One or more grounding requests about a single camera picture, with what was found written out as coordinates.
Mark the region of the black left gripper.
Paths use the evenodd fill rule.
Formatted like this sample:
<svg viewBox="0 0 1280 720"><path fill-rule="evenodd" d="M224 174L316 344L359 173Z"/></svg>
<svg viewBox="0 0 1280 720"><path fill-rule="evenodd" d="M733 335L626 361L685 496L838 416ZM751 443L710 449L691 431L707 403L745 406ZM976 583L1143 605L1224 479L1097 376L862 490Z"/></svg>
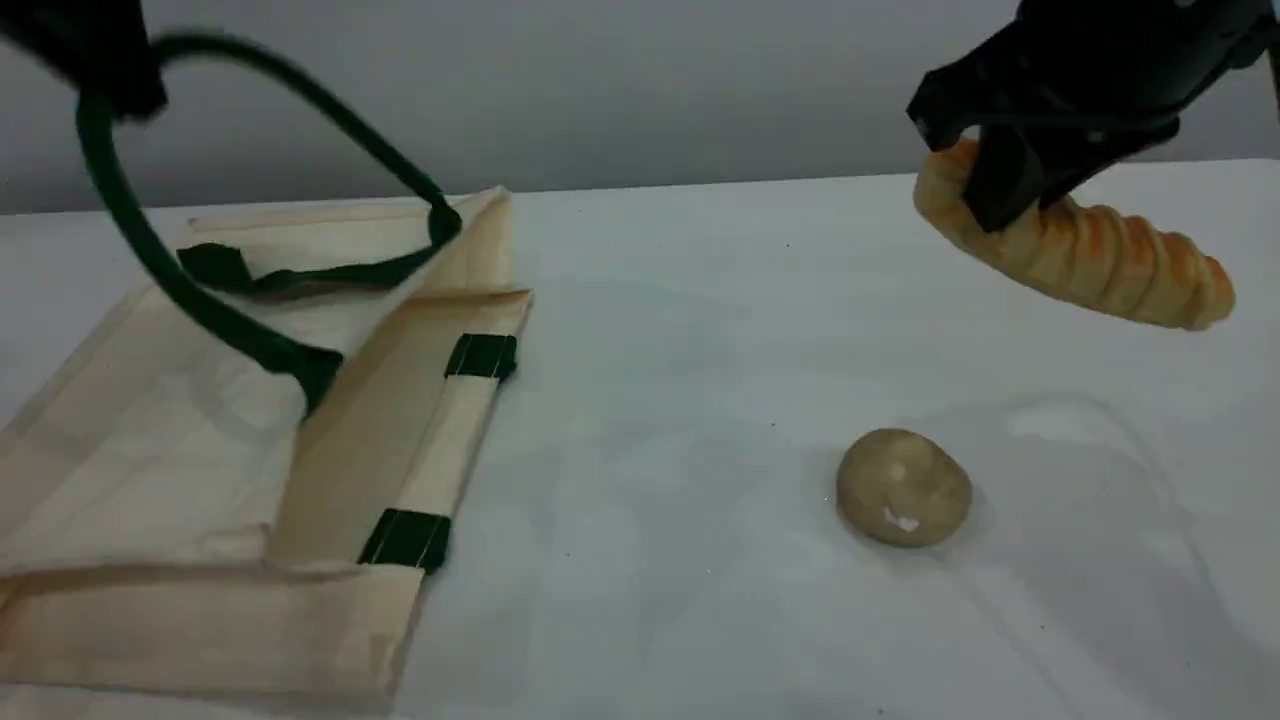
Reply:
<svg viewBox="0 0 1280 720"><path fill-rule="evenodd" d="M155 118L169 102L140 1L3 1L3 35L61 73L114 117Z"/></svg>

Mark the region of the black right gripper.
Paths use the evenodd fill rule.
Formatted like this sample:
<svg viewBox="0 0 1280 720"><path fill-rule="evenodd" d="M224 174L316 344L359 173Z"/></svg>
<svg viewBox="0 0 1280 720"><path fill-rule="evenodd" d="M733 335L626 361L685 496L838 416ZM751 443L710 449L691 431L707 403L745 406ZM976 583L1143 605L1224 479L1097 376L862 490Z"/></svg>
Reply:
<svg viewBox="0 0 1280 720"><path fill-rule="evenodd" d="M906 113L932 152L979 133L965 204L996 232L1169 142L1187 108L1276 41L1270 1L1021 1L925 73Z"/></svg>

